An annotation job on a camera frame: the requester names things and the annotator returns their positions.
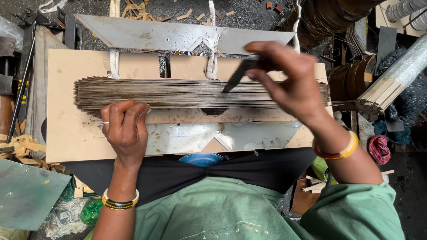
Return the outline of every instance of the black cloth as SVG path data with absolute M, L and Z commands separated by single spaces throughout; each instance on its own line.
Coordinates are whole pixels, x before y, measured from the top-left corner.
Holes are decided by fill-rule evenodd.
M 236 157 L 211 167 L 178 162 L 175 156 L 144 158 L 138 172 L 137 206 L 170 195 L 204 177 L 226 177 L 285 194 L 316 158 L 311 148 L 232 153 Z M 82 182 L 102 195 L 110 185 L 114 159 L 63 163 Z

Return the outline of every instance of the bangle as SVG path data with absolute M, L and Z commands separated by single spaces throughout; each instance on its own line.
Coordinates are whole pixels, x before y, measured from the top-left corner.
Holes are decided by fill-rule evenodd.
M 316 144 L 316 140 L 313 140 L 313 151 L 319 157 L 326 160 L 336 160 L 341 158 L 346 158 L 350 156 L 357 148 L 359 140 L 357 139 L 357 135 L 353 131 L 348 131 L 350 133 L 350 142 L 344 148 L 344 150 L 339 153 L 323 153 L 320 151 L 319 146 Z
M 139 200 L 138 189 L 135 189 L 135 190 L 136 190 L 136 197 L 132 201 L 115 202 L 115 201 L 108 198 L 108 196 L 107 196 L 108 188 L 107 188 L 105 190 L 104 194 L 102 195 L 102 202 L 104 203 L 105 206 L 107 206 L 108 208 L 114 209 L 114 210 L 125 210 L 128 208 L 131 208 L 131 207 L 135 206 Z

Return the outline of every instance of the woman's right hand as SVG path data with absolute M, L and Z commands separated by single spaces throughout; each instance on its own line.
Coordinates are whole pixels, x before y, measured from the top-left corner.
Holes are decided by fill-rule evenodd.
M 277 65 L 289 78 L 274 82 L 264 69 L 251 69 L 246 75 L 261 82 L 270 92 L 271 98 L 287 113 L 295 116 L 305 125 L 316 116 L 326 113 L 320 100 L 320 92 L 314 77 L 316 58 L 298 54 L 288 46 L 273 41 L 251 42 L 246 51 L 258 53 Z

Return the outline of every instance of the teal fabric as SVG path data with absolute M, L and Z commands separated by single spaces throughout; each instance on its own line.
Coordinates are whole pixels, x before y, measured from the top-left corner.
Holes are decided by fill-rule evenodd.
M 276 207 L 283 195 L 238 179 L 206 177 L 136 209 L 134 239 L 404 239 L 387 184 L 326 189 L 301 224 Z

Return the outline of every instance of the knife blade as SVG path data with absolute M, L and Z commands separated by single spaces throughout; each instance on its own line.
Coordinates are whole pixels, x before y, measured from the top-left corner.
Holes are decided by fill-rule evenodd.
M 223 93 L 227 93 L 231 91 L 237 84 L 239 84 L 240 80 L 244 77 L 246 70 L 254 68 L 258 60 L 260 59 L 258 54 L 251 54 L 243 58 L 237 70 L 233 73 L 231 78 L 228 80 L 227 85 L 222 90 Z

